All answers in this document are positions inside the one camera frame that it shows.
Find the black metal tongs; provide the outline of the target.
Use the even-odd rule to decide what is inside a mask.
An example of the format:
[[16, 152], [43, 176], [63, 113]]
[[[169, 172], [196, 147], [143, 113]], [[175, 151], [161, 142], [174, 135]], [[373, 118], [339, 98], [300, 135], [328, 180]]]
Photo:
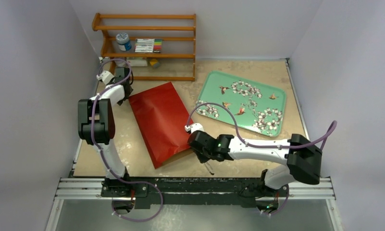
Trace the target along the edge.
[[204, 163], [205, 168], [208, 170], [208, 172], [213, 176], [215, 175], [214, 170], [209, 162]]

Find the red paper bag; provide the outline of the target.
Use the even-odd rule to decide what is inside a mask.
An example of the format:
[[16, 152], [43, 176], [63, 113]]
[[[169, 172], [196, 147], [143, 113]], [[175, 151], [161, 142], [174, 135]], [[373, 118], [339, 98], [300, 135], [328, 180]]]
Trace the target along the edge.
[[155, 169], [189, 149], [189, 112], [171, 82], [130, 96], [129, 103]]

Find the green floral tray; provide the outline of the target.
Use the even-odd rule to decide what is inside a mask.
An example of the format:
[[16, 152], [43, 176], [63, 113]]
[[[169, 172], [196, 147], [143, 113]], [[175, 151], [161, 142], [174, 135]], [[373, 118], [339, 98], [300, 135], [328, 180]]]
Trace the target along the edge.
[[261, 135], [277, 137], [282, 129], [286, 92], [220, 71], [208, 74], [196, 101], [197, 114]]

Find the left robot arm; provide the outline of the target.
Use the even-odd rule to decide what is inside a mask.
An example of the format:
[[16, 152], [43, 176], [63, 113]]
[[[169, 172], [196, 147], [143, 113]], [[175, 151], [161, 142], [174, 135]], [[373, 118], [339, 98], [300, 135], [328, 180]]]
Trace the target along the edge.
[[106, 86], [104, 90], [89, 99], [78, 102], [78, 134], [80, 139], [91, 145], [104, 164], [105, 178], [102, 195], [117, 193], [128, 196], [132, 190], [129, 174], [121, 162], [114, 143], [115, 121], [112, 107], [121, 105], [132, 93], [133, 72], [129, 67], [116, 68], [116, 74], [102, 71], [97, 79]]

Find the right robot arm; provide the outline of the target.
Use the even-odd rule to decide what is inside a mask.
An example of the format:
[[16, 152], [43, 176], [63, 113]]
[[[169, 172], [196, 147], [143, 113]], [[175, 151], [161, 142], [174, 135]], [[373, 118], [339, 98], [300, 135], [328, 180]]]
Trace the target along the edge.
[[258, 189], [265, 196], [294, 181], [308, 185], [320, 183], [322, 150], [300, 134], [276, 141], [243, 142], [233, 135], [223, 134], [214, 138], [197, 130], [191, 133], [187, 143], [201, 163], [240, 159], [277, 163], [276, 168], [262, 172]]

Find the white small box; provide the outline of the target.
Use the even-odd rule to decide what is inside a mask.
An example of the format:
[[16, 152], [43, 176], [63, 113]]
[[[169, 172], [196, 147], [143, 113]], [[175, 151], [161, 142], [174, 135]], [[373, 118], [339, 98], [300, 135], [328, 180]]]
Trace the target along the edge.
[[131, 67], [147, 67], [148, 61], [144, 57], [129, 57], [126, 59]]

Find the yellow green cube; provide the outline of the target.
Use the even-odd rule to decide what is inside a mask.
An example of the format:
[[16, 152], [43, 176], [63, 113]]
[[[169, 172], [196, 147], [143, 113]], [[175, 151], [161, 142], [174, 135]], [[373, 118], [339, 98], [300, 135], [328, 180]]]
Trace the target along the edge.
[[150, 59], [149, 64], [152, 68], [158, 68], [161, 65], [157, 59]]

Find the pack of coloured markers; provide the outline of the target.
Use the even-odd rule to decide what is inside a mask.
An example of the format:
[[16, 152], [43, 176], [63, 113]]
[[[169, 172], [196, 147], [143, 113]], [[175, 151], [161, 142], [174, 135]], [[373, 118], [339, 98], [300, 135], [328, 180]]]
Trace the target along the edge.
[[135, 42], [135, 52], [138, 53], [161, 53], [161, 38], [137, 38]]

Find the blue lidded jar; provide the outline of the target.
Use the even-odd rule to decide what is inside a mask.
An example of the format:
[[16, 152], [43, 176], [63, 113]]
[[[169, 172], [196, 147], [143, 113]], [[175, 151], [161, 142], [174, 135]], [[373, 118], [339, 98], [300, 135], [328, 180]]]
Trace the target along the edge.
[[121, 51], [130, 51], [132, 49], [130, 37], [127, 33], [119, 33], [116, 35], [115, 39]]

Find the wooden shelf rack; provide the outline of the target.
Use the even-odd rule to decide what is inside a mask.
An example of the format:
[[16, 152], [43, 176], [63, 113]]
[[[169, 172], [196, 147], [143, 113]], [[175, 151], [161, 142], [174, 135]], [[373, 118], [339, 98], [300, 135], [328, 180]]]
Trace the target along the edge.
[[[104, 19], [151, 19], [151, 20], [191, 20], [192, 26], [107, 26], [103, 24]], [[110, 61], [114, 58], [129, 58], [129, 57], [144, 57], [150, 59], [191, 59], [193, 60], [193, 71], [191, 77], [160, 77], [160, 76], [135, 76], [135, 80], [143, 81], [195, 81], [196, 80], [196, 15], [182, 15], [182, 14], [100, 14], [96, 13], [92, 22], [92, 29], [94, 31], [101, 31], [103, 34], [103, 45], [100, 54], [103, 58], [108, 57]], [[192, 53], [138, 53], [125, 51], [118, 53], [113, 47], [113, 41], [115, 37], [110, 36], [109, 31], [189, 31], [193, 32], [191, 37], [158, 37], [158, 36], [129, 36], [130, 41], [136, 42], [136, 39], [162, 39], [165, 41], [187, 41], [193, 42]]]

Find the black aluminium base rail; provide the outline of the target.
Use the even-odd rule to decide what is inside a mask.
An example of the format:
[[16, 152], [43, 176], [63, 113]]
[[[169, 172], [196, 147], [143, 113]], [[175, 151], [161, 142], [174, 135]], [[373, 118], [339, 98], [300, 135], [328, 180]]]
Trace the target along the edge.
[[64, 200], [123, 201], [136, 209], [151, 205], [239, 205], [243, 208], [270, 208], [292, 200], [330, 200], [335, 198], [330, 179], [318, 185], [292, 182], [277, 191], [261, 189], [259, 178], [145, 178], [136, 184], [125, 184], [132, 190], [125, 194], [102, 195], [103, 178], [61, 179], [55, 194]]

